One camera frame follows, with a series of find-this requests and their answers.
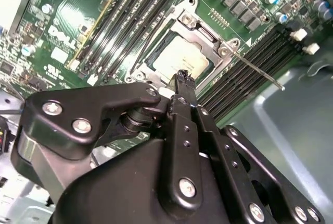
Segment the white sticker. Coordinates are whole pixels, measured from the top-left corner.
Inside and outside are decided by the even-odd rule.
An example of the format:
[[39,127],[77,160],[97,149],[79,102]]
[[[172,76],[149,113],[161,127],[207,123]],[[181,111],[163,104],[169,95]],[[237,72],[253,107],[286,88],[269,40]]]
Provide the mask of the white sticker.
[[52,51],[51,58],[64,64],[68,58],[68,54],[65,51],[59,49],[58,47],[55,47]]

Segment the robotic arm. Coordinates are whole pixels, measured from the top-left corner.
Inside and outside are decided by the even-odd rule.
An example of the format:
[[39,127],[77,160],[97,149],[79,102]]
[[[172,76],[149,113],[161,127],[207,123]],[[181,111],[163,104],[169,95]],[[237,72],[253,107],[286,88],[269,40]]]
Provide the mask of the robotic arm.
[[[179,71],[145,83],[30,96],[11,160],[56,203],[49,223],[325,223],[237,129],[218,129]],[[92,169],[93,148],[150,139]]]

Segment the motherboard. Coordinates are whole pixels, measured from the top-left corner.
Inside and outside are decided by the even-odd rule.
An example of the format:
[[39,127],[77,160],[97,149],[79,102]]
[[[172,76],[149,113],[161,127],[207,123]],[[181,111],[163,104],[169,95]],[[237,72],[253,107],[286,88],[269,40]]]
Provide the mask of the motherboard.
[[[267,84],[260,72],[278,77],[320,48],[332,31],[332,6],[333,0],[27,0],[16,25],[0,24],[0,80],[26,98],[117,83],[158,89],[186,69],[200,104],[221,122]],[[112,147],[120,152],[147,137]]]

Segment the screw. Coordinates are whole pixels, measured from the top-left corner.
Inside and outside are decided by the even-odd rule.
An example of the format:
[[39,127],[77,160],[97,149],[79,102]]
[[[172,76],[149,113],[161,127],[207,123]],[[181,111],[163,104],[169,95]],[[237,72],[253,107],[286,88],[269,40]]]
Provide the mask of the screw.
[[319,222],[319,217],[312,208],[308,208],[308,212],[315,221]]
[[233,136],[238,136],[238,133],[237,133],[237,131],[236,131],[235,129],[230,128],[229,130],[230,130],[230,132],[231,132],[231,134],[232,134]]
[[156,92],[155,92],[155,90],[152,89],[152,88],[147,89],[147,93],[148,93],[149,95],[156,96]]
[[196,188],[193,183],[187,179],[181,179],[179,181],[179,188],[186,197],[194,197],[196,195]]
[[73,126],[73,129],[77,133],[81,133],[81,134],[87,134],[92,129],[91,124],[87,120],[84,120],[84,119],[75,120],[73,122],[72,126]]
[[62,112],[62,107],[60,106],[60,104],[53,102],[45,103],[42,106],[42,109],[46,114],[50,116],[57,116],[60,115]]
[[308,218],[306,217],[305,212],[303,211],[302,208],[295,207],[295,212],[296,212],[297,216],[300,217],[301,220],[303,220],[303,221],[308,220]]
[[178,97],[178,101],[180,101],[182,104],[186,104],[186,100],[183,97]]
[[202,108],[201,109],[201,112],[205,115],[205,116],[207,116],[208,115],[208,112],[207,112],[207,110],[205,110],[204,108]]
[[260,209],[260,207],[257,204],[251,203],[249,208],[250,208],[252,216],[254,217],[254,219],[256,221],[258,221],[258,222],[265,221],[264,213],[262,212],[262,210]]

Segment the mounting hole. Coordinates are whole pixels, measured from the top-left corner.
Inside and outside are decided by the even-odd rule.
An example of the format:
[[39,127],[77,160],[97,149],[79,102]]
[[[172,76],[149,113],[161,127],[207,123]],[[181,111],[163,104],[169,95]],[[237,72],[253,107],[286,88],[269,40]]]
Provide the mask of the mounting hole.
[[196,4],[196,1],[195,0],[189,0],[188,1],[191,5],[195,5]]
[[191,147],[191,143],[190,143],[189,141],[185,141],[185,142],[184,142],[184,146],[185,146],[185,147]]

